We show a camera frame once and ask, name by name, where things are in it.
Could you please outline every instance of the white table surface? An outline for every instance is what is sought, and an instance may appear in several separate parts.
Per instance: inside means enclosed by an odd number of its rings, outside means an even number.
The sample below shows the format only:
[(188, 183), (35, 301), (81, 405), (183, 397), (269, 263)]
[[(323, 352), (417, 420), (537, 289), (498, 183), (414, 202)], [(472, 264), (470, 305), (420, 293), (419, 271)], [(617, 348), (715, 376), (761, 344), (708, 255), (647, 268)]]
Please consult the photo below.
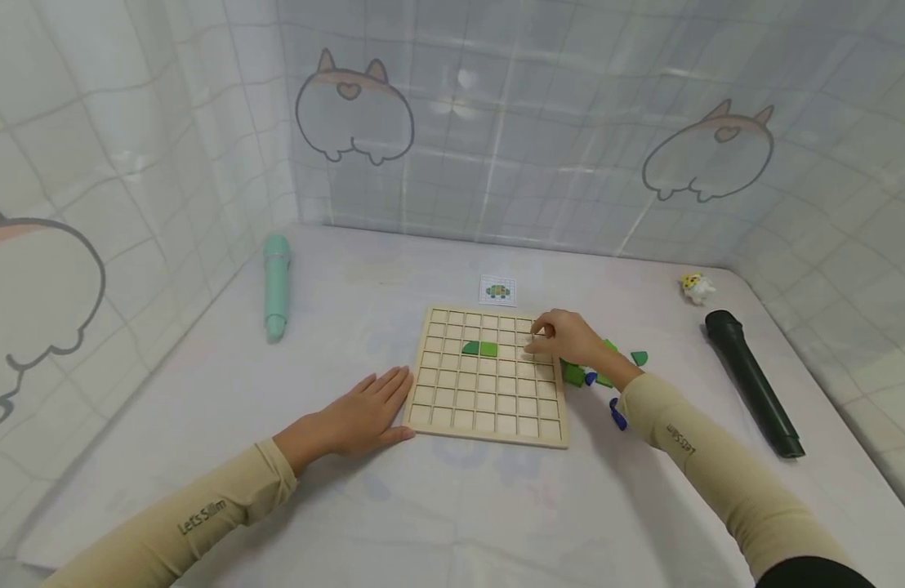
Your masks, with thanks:
[[(267, 345), (254, 256), (42, 510), (21, 561), (56, 568), (158, 497), (411, 363), (428, 305), (477, 307), (480, 274), (518, 311), (582, 312), (620, 351), (737, 435), (841, 540), (878, 588), (905, 586), (905, 509), (742, 279), (686, 266), (293, 225), (292, 313)], [(744, 324), (807, 456), (773, 455), (700, 328)], [(366, 461), (311, 466), (292, 500), (232, 533), (183, 586), (751, 586), (723, 525), (667, 456), (616, 429), (611, 390), (568, 386), (570, 449), (421, 434)]]

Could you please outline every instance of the arm sleeve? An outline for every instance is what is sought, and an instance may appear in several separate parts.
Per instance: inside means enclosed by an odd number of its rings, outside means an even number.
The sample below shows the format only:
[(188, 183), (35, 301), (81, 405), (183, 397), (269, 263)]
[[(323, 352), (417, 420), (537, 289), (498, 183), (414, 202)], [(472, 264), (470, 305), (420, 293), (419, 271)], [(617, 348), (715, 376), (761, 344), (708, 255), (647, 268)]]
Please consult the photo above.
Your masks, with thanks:
[(42, 588), (171, 586), (225, 534), (262, 519), (294, 488), (273, 439), (260, 441), (114, 528)]
[(755, 580), (797, 556), (851, 567), (841, 545), (810, 509), (673, 385), (645, 373), (626, 386), (619, 409), (642, 439), (668, 453), (724, 521)]

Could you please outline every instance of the wooden grid tray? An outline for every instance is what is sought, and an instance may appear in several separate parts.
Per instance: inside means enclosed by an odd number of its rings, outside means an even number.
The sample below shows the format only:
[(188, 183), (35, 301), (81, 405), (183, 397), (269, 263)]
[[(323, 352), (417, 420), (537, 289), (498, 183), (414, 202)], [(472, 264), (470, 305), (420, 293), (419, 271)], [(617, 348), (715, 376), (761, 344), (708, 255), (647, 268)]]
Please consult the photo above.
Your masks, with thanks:
[[(426, 311), (403, 424), (422, 433), (566, 449), (559, 360), (526, 354), (533, 318), (491, 310)], [(497, 343), (497, 357), (463, 354)]]

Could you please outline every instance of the person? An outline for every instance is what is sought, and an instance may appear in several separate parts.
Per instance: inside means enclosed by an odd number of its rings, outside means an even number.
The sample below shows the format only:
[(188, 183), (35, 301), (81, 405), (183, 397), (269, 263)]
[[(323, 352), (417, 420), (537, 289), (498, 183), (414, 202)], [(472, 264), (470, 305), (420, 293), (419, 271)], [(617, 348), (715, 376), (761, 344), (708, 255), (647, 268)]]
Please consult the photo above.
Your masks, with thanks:
[[(603, 346), (575, 312), (545, 312), (532, 326), (532, 333), (542, 330), (544, 338), (525, 350), (605, 374), (620, 390), (617, 408), (635, 433), (667, 453), (724, 522), (757, 588), (873, 588), (805, 504), (673, 385)], [(329, 453), (360, 456), (413, 437), (411, 429), (391, 426), (412, 384), (407, 367), (367, 376), (321, 412), (114, 528), (42, 586), (171, 586), (225, 534), (285, 502), (312, 461)]]

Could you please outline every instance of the yellow toy figure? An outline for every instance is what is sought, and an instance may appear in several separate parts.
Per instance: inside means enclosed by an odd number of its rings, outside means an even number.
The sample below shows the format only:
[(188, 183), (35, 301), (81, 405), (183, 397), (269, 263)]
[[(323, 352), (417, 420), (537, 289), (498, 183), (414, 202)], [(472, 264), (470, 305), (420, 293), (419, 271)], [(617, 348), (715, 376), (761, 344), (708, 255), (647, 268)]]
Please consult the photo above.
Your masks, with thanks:
[(685, 292), (690, 301), (696, 305), (704, 304), (704, 299), (708, 293), (717, 292), (711, 280), (705, 278), (701, 272), (684, 274), (684, 276), (678, 278), (678, 283), (681, 284), (681, 291)]

